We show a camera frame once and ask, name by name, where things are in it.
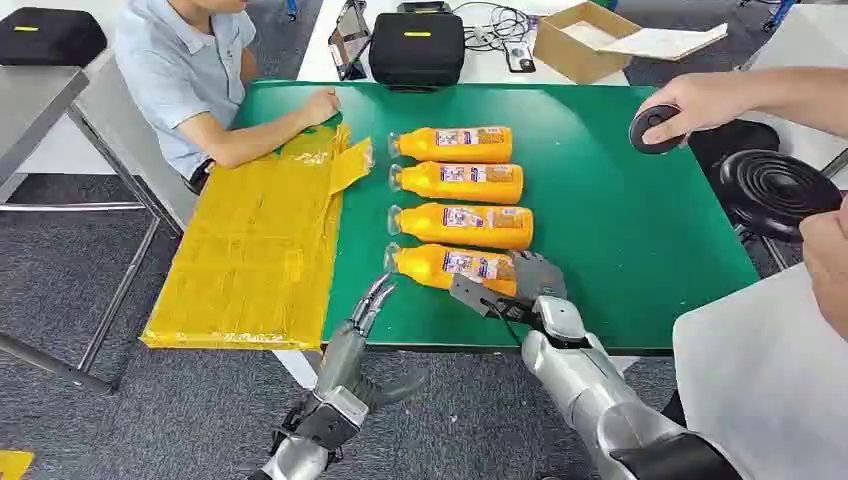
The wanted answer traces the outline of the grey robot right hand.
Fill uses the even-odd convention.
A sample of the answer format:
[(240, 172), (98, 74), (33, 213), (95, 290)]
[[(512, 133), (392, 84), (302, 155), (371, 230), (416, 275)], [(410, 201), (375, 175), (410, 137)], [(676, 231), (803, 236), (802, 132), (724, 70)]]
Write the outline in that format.
[(539, 296), (567, 298), (561, 269), (537, 252), (510, 251), (515, 271), (516, 294), (522, 301), (534, 302)]

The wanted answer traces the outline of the standing person's hand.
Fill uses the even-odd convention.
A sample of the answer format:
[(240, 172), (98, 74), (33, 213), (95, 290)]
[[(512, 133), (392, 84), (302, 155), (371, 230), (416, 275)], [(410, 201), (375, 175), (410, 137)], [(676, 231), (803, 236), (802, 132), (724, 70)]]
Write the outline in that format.
[(800, 223), (802, 255), (823, 318), (847, 339), (847, 197)]
[(642, 134), (648, 145), (686, 137), (720, 126), (756, 105), (757, 94), (744, 72), (693, 73), (678, 76), (651, 95), (639, 109), (663, 104), (680, 112)]

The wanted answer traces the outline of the seated person's right hand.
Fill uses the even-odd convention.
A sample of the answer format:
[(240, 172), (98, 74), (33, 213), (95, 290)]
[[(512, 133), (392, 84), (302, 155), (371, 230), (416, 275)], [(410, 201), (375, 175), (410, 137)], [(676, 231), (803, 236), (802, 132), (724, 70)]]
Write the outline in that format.
[(341, 110), (341, 103), (334, 88), (323, 88), (313, 93), (298, 111), (302, 128), (320, 125)]

